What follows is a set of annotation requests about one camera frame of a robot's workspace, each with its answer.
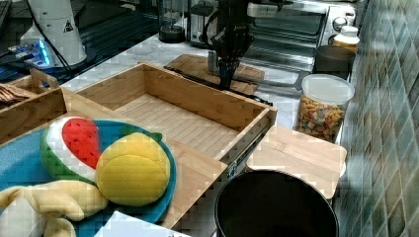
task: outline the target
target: tiled wall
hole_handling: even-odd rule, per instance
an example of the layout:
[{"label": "tiled wall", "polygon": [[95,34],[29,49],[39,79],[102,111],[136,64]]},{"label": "tiled wall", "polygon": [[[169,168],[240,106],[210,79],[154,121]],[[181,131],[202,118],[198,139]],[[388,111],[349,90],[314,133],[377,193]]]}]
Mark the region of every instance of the tiled wall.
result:
[{"label": "tiled wall", "polygon": [[419,0],[370,0],[333,199],[340,236],[419,236]]}]

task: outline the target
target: white paper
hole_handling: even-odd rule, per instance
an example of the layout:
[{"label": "white paper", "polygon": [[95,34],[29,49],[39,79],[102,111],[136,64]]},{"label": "white paper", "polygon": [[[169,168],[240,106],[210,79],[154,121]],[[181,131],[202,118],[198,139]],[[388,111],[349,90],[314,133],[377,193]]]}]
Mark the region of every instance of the white paper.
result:
[{"label": "white paper", "polygon": [[115,211],[95,237],[191,237]]}]

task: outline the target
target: yellow plush toy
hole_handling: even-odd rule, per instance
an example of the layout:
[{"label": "yellow plush toy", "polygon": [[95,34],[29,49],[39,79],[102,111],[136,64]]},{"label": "yellow plush toy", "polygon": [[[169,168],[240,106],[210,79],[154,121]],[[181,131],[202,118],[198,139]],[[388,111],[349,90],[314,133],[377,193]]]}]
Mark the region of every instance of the yellow plush toy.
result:
[{"label": "yellow plush toy", "polygon": [[170,162],[151,137],[135,132],[101,155],[96,167],[96,184],[110,201],[143,206],[158,200],[170,179]]},{"label": "yellow plush toy", "polygon": [[12,187],[0,192],[0,236],[75,237],[62,216],[79,221],[107,205],[95,186],[79,181]]}]

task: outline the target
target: white machine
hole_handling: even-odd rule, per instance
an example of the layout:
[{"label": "white machine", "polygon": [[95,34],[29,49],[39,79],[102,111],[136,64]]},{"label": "white machine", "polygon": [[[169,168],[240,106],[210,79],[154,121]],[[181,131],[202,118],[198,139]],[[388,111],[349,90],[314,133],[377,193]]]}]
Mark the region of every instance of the white machine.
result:
[{"label": "white machine", "polygon": [[70,0],[24,1],[30,5],[34,24],[21,37],[22,44],[11,49],[18,57],[28,58],[25,61],[38,69],[66,70],[86,59]]}]

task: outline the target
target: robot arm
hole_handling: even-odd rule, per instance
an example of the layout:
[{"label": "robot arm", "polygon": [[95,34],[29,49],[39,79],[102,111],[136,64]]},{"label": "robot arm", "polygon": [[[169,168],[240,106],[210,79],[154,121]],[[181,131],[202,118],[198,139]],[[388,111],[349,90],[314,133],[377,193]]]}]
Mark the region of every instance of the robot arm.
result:
[{"label": "robot arm", "polygon": [[[250,25],[254,17],[273,17],[284,5],[291,4],[287,0],[271,0],[277,7],[260,4],[261,0],[218,0],[217,11],[210,19],[217,18],[218,33],[210,40],[216,52],[220,87],[228,89],[235,70],[240,64],[239,58],[246,53],[253,42]],[[207,29],[204,29],[204,41]]]},{"label": "robot arm", "polygon": [[83,48],[70,0],[23,0],[29,5],[33,26],[21,37],[20,47],[9,50],[37,69],[62,68],[69,70],[83,62]]},{"label": "robot arm", "polygon": [[250,35],[250,21],[247,7],[250,0],[220,0],[217,17],[218,34],[211,38],[212,47],[219,60],[217,61],[220,86],[228,89],[235,70],[242,57],[253,42]]}]

